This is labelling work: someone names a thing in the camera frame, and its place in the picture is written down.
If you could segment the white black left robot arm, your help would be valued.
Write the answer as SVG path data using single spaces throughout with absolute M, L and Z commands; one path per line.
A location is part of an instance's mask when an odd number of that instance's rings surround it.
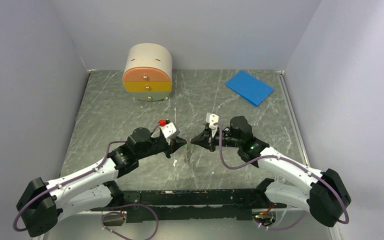
M 12 222 L 16 232 L 28 232 L 32 238 L 43 235 L 58 222 L 93 208 L 117 210 L 123 203 L 123 192 L 116 179 L 138 168 L 139 161 L 163 153 L 170 158 L 187 141 L 178 136 L 173 123 L 159 127 L 154 137 L 147 128 L 136 128 L 119 147 L 111 150 L 110 142 L 102 159 L 74 173 L 44 181 L 31 180 L 16 204 Z

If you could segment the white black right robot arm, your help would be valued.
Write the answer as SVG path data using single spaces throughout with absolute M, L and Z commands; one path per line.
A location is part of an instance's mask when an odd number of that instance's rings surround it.
M 348 224 L 352 202 L 340 175 L 333 169 L 320 170 L 299 163 L 254 136 L 244 116 L 235 116 L 221 128 L 219 117 L 208 113 L 204 130 L 191 139 L 193 145 L 219 151 L 221 163 L 230 170 L 248 165 L 273 172 L 290 184 L 265 179 L 255 189 L 255 202 L 262 208 L 286 204 L 299 208 L 326 227 Z

